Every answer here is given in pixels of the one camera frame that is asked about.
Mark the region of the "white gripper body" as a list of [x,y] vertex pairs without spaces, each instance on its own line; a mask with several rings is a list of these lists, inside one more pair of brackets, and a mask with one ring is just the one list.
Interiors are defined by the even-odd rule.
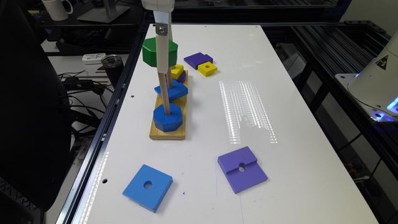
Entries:
[[150,11],[172,12],[175,0],[142,0],[142,6]]

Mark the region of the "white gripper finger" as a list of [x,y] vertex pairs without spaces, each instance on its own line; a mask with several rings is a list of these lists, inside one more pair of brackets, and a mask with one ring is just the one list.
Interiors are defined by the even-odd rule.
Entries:
[[169,68],[169,15],[154,11],[158,73],[167,73]]

